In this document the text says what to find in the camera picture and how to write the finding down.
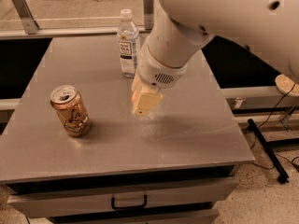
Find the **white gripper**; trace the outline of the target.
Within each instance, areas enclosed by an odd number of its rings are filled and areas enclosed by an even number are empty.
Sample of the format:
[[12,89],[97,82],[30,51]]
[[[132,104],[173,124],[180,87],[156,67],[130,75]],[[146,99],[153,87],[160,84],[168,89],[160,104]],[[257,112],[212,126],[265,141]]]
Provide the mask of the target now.
[[173,87],[186,70],[187,65],[167,67],[158,62],[150,53],[148,46],[144,45],[139,53],[137,72],[132,83],[132,92],[137,91],[132,113],[139,116],[148,115],[163,99],[160,89]]

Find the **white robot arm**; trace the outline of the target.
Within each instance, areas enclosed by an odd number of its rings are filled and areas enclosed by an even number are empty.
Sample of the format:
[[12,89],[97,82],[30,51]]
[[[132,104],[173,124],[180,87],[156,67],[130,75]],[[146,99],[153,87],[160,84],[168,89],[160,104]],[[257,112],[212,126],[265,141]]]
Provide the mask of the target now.
[[132,113],[147,115],[214,36],[299,79],[299,0],[155,0],[155,22],[139,53]]

